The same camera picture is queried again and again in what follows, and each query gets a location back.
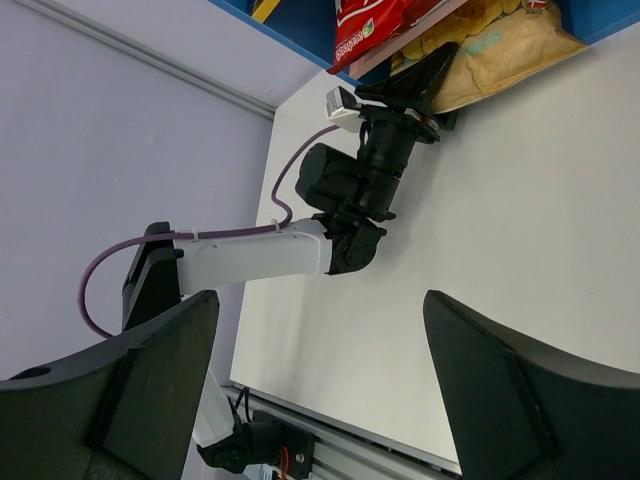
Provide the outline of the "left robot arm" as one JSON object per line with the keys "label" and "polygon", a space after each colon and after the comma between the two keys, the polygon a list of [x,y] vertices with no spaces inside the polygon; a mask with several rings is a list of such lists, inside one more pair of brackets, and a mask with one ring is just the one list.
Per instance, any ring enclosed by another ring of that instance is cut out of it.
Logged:
{"label": "left robot arm", "polygon": [[[390,206],[413,147],[432,144],[454,127],[452,113],[433,102],[459,46],[449,41],[403,72],[354,91],[332,90],[332,129],[357,133],[355,156],[318,135],[292,156],[297,194],[315,214],[286,216],[249,229],[180,233],[165,222],[135,240],[136,256],[123,285],[123,326],[137,327],[177,307],[205,287],[297,274],[341,275],[373,260],[393,217]],[[265,412],[251,413],[249,394],[228,399],[205,375],[204,358],[179,369],[165,354],[127,360],[121,415],[135,448],[133,463],[151,478],[162,472],[162,447],[194,442],[205,463],[231,473],[269,464],[286,479],[312,470],[315,437]]]}

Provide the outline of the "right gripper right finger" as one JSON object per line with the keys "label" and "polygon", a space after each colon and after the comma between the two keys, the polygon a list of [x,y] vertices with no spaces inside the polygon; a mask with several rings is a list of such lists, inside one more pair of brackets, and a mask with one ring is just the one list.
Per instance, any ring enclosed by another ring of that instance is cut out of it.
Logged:
{"label": "right gripper right finger", "polygon": [[548,345],[449,295],[424,326],[465,479],[636,479],[639,376]]}

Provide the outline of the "red Chuba bag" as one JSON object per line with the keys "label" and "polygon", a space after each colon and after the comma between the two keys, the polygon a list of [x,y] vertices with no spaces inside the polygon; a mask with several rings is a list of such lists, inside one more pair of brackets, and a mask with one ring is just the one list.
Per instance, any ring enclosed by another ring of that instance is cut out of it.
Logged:
{"label": "red Chuba bag", "polygon": [[394,34],[408,30],[441,4],[436,0],[343,0],[335,2],[333,65],[328,73],[345,70]]}

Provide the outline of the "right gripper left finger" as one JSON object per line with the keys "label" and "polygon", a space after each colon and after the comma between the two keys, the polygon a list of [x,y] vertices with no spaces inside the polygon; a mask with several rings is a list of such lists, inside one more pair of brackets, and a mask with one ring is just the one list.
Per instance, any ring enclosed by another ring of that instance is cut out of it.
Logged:
{"label": "right gripper left finger", "polygon": [[219,313],[202,291],[1,383],[4,479],[178,479]]}

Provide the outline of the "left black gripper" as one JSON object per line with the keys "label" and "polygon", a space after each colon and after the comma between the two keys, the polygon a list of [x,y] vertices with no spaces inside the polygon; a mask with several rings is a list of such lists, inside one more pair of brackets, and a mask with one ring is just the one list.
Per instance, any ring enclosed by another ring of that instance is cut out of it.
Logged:
{"label": "left black gripper", "polygon": [[[355,89],[355,95],[360,99],[387,106],[365,105],[360,109],[359,118],[363,123],[359,133],[358,162],[385,173],[403,173],[416,143],[431,145],[440,141],[437,125],[430,119],[392,109],[433,113],[435,97],[458,50],[458,43],[446,42],[400,73]],[[458,114],[457,110],[435,114],[434,120],[440,130],[453,131]]]}

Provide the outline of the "yellow chips bag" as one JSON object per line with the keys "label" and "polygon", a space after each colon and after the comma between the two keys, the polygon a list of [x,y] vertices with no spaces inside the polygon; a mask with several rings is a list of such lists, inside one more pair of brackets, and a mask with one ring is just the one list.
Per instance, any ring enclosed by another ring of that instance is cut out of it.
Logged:
{"label": "yellow chips bag", "polygon": [[434,100],[439,113],[496,95],[587,49],[564,30],[552,1],[468,1],[398,50],[391,74],[447,42],[459,50]]}

